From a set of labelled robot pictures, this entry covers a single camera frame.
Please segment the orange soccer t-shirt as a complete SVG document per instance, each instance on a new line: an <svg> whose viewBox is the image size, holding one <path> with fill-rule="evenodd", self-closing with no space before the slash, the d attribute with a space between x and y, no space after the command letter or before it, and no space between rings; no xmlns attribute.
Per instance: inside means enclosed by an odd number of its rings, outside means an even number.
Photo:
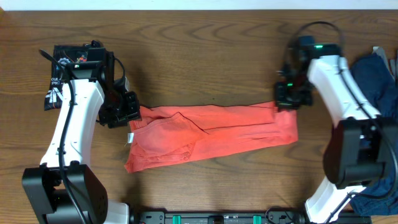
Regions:
<svg viewBox="0 0 398 224"><path fill-rule="evenodd" d="M297 114L273 102L249 106L141 107L129 123L133 140L125 169L129 173L183 164L298 140Z"/></svg>

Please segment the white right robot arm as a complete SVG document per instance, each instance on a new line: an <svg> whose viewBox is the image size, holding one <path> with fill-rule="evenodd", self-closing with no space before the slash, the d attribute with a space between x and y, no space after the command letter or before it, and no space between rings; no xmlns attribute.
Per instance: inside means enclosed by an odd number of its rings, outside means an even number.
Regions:
<svg viewBox="0 0 398 224"><path fill-rule="evenodd" d="M325 177L305 202L309 223L331 223L348 202L389 174L397 174L397 123L366 99L337 44L290 43L283 59L283 81L275 85L279 110L312 105L316 88L333 122L323 155Z"/></svg>

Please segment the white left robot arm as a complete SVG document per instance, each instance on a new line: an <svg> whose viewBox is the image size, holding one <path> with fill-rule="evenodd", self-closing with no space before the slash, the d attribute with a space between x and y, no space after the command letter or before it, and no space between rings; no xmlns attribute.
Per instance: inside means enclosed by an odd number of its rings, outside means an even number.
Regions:
<svg viewBox="0 0 398 224"><path fill-rule="evenodd" d="M127 78L114 79L117 61L68 63L53 138L22 186L39 223L129 223L129 205L114 202L90 168L95 124L118 128L140 119Z"/></svg>

